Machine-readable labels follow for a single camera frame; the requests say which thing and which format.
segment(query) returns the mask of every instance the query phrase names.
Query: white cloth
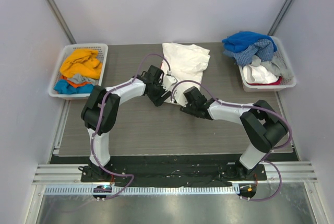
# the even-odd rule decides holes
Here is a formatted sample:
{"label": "white cloth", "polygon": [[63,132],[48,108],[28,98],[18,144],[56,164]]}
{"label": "white cloth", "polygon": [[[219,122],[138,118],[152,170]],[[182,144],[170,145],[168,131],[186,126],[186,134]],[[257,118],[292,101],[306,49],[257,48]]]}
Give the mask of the white cloth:
{"label": "white cloth", "polygon": [[246,65],[243,67],[243,72],[248,84],[270,84],[276,82],[279,78],[268,71],[264,66]]}
{"label": "white cloth", "polygon": [[[210,50],[201,48],[197,45],[181,45],[177,43],[163,43],[162,44],[163,55],[171,65],[171,75],[173,75],[177,81],[182,80],[194,80],[199,83],[202,82],[203,71],[207,69],[210,60]],[[162,62],[161,69],[166,74],[168,71],[168,65],[165,61]],[[186,106],[186,99],[183,92],[190,87],[197,87],[200,90],[200,86],[191,82],[185,82],[177,86],[175,98],[178,104]]]}

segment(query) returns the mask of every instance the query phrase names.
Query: blue cloth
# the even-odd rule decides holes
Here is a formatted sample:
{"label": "blue cloth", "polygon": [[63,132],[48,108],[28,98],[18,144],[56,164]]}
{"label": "blue cloth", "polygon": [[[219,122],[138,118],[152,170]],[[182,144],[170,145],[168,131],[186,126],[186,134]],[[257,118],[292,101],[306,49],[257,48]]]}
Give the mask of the blue cloth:
{"label": "blue cloth", "polygon": [[270,40],[273,44],[273,51],[277,51],[277,47],[270,36],[257,32],[238,32],[229,36],[227,39],[222,40],[222,42],[224,43],[226,50],[238,53],[246,50],[250,45],[262,39]]}
{"label": "blue cloth", "polygon": [[72,95],[74,93],[91,93],[94,86],[92,84],[87,84],[82,87],[74,88],[66,80],[60,79],[54,90],[56,90],[61,95]]}
{"label": "blue cloth", "polygon": [[252,62],[253,55],[257,55],[261,61],[272,61],[273,57],[273,44],[270,40],[262,39],[258,40],[254,44],[250,45],[246,50],[235,53],[229,50],[225,50],[223,54],[232,57],[236,60],[237,65],[244,67]]}

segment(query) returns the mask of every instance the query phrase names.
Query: white wall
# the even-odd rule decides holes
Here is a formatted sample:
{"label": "white wall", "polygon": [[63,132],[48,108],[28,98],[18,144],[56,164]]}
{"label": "white wall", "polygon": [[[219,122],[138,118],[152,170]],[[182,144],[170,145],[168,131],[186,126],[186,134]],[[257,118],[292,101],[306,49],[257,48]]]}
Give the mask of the white wall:
{"label": "white wall", "polygon": [[298,84],[280,93],[302,159],[310,160],[334,210],[334,0],[296,0],[276,36]]}
{"label": "white wall", "polygon": [[220,42],[267,33],[284,0],[55,0],[79,43]]}
{"label": "white wall", "polygon": [[46,163],[61,101],[47,94],[68,44],[44,0],[0,0],[0,223],[22,223],[38,163]]}

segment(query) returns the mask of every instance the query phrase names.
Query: laundry basket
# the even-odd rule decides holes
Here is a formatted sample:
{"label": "laundry basket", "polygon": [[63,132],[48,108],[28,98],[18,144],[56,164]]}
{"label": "laundry basket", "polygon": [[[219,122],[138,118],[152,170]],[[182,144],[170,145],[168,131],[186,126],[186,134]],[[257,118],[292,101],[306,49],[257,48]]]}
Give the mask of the laundry basket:
{"label": "laundry basket", "polygon": [[294,77],[294,73],[291,68],[289,58],[287,56],[287,53],[284,50],[284,47],[281,41],[278,38],[273,37],[273,36],[271,36],[271,38],[273,39],[273,41],[275,42],[277,46],[277,51],[274,52],[274,55],[277,56],[281,60],[281,62],[284,64],[284,66],[291,71],[291,73],[293,74],[293,77],[291,79],[282,78],[281,83],[276,86],[268,86],[268,85],[252,86],[246,82],[243,68],[239,66],[239,70],[240,70],[240,74],[242,78],[242,86],[244,87],[244,90],[246,92],[277,92],[284,88],[294,87],[296,85],[296,78]]}
{"label": "laundry basket", "polygon": [[52,97],[59,97],[63,98],[65,100],[73,100],[73,99],[84,99],[88,98],[90,93],[76,93],[73,95],[60,95],[57,91],[54,90],[55,85],[59,81],[59,78],[61,76],[61,73],[59,72],[60,67],[62,66],[64,60],[71,54],[75,49],[81,49],[81,48],[88,48],[88,49],[95,49],[99,50],[99,54],[97,56],[97,59],[103,64],[102,70],[101,70],[101,76],[99,79],[99,85],[102,84],[102,78],[103,73],[105,69],[105,62],[106,62],[106,55],[108,52],[108,46],[106,44],[98,44],[98,43],[90,43],[90,44],[74,44],[74,45],[67,45],[64,47],[62,52],[59,55],[59,58],[57,60],[55,69],[53,71],[53,75],[51,78],[51,82],[49,85],[49,95]]}

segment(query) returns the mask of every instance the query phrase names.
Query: gray cloth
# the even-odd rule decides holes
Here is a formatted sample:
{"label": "gray cloth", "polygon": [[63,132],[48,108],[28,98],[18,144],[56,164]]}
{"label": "gray cloth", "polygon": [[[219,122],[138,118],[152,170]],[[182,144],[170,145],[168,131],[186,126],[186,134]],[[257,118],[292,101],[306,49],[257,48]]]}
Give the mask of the gray cloth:
{"label": "gray cloth", "polygon": [[272,72],[276,76],[282,76],[285,79],[291,79],[293,77],[290,70],[288,70],[281,60],[277,56],[273,56],[272,61],[263,61],[261,59],[253,55],[252,56],[252,66],[264,66],[268,71]]}
{"label": "gray cloth", "polygon": [[72,81],[75,84],[81,84],[84,82],[91,82],[92,85],[97,85],[99,83],[99,81],[97,79],[92,79],[92,78],[88,78],[85,76],[82,76],[81,74],[75,74],[73,75],[72,78],[67,78],[69,81]]}

